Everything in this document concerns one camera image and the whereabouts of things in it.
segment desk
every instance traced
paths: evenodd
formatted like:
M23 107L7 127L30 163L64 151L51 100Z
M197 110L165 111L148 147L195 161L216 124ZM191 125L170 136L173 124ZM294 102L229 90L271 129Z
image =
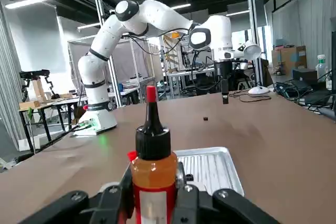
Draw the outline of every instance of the desk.
M281 223L334 223L336 125L270 96L255 103L230 98L227 105L220 94L161 101L160 119L171 129L173 150L227 147L245 196ZM102 184L119 181L127 152L135 149L135 129L144 123L145 104L113 114L115 129L66 136L0 174L0 223L17 223L68 191L93 196Z
M47 124L47 119L46 119L46 114L44 113L44 110L48 109L48 108L51 108L52 106L54 106L54 102L43 104L43 105L41 105L39 107L36 107L36 108L32 109L33 112L34 112L34 110L37 110L39 112L39 114L41 115L43 126L44 126L44 129L46 131L47 138L48 138L48 142L51 141L51 136L50 136L50 132L49 132L48 124ZM64 123L63 123L63 118L62 118L62 114L61 114L61 111L60 111L60 107L56 106L56 108L57 108L59 120L61 122L62 130L65 131L65 127L64 127ZM28 128L27 128L28 125L27 125L25 117L24 117L24 113L27 112L27 111L28 111L28 109L20 109L19 110L19 114L20 114L20 118L21 118L23 129L24 129L25 134L26 134L26 138L27 138L27 142L28 142L30 151L33 152L34 151L34 147L33 147L33 144L31 142L29 131L28 131Z
M193 71L193 75L195 74L200 74L200 73L212 73L214 72L215 69L214 68L206 68L202 71L197 71L197 70L194 70ZM173 85L173 78L175 78L176 82L177 82L177 87L178 87L178 94L181 95L180 91L181 91L181 88L180 88L180 82L178 81L178 78L180 76L190 76L191 75L191 71L183 71L183 72L176 72L176 73L169 73L167 74L168 75L168 81L169 81L169 87L170 87L170 93L171 93L171 96L172 98L174 98L174 85Z
M126 96L126 95L128 95L128 94L130 94L130 93L132 93L132 92L134 92L138 89L139 88L125 89L120 94L121 94L121 96ZM108 93L108 95L109 95L109 97L114 97L115 93L110 92L110 93ZM80 100L82 102L84 102L84 101L87 101L88 98L85 96L85 97L82 97ZM68 109L68 129L71 129L71 121L72 121L72 119L71 119L71 106L74 106L75 109L76 109L78 102L79 102L79 97L76 97L76 98L66 99L66 100L62 100L62 101L52 101L52 102L49 102L47 104L43 104L40 107L34 108L34 110L37 110L41 114L41 118L42 118L42 121L43 121L43 126L44 126L44 129L46 131L46 135L47 135L47 138L48 138L49 142L51 141L51 136L50 136L50 132L49 132L48 124L47 124L47 119L46 119L46 115L44 113L44 110L47 109L47 108L51 108L51 107L55 106L56 109L57 109L58 115L59 115L59 120L61 122L62 130L65 131L63 118L62 118L62 115L61 115L61 107L63 105L67 106L67 109ZM27 112L27 111L28 111L28 109L23 109L23 110L19 110L19 113L20 113L22 125L24 127L24 131L25 131L25 134L26 134L27 142L29 144L30 151L33 152L34 151L33 144L31 142L31 139L30 139L30 136L29 136L29 131L28 131L28 128L27 128L27 123L26 123L25 117L23 115L23 113Z

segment silver tray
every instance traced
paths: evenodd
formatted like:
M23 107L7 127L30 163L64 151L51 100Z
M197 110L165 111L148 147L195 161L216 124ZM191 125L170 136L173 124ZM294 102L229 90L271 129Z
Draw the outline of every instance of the silver tray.
M192 174L194 181L202 183L212 195L221 188L230 188L244 196L230 152L225 147L174 151L183 163L185 174Z

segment red bottle cap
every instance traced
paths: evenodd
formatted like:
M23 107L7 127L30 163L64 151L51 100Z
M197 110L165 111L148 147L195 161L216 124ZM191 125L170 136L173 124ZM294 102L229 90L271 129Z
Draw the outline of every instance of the red bottle cap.
M128 152L127 156L129 158L130 162L132 162L133 160L135 160L137 158L138 155L137 155L136 151L133 151L133 152Z
M147 86L147 102L156 102L155 86Z

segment brown table surface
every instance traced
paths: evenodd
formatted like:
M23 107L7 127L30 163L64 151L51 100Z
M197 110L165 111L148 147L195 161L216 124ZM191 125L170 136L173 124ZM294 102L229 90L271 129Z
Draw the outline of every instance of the brown table surface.
M159 103L174 150L229 148L245 196L282 223L335 223L336 125L272 95L242 103L220 94ZM95 137L65 137L0 174L0 223L16 223L70 190L90 195L119 181L134 150L145 105L114 111L117 128Z

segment bottle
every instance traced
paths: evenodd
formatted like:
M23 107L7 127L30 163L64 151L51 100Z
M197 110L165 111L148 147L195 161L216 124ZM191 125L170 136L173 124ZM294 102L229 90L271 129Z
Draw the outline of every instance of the bottle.
M325 55L318 55L317 58L319 60L319 63L316 65L317 78L319 82L325 82L327 78L326 73L328 72L328 67L325 63L326 57Z
M177 156L157 107L155 87L147 86L146 122L136 130L131 162L137 224L169 224L175 206Z

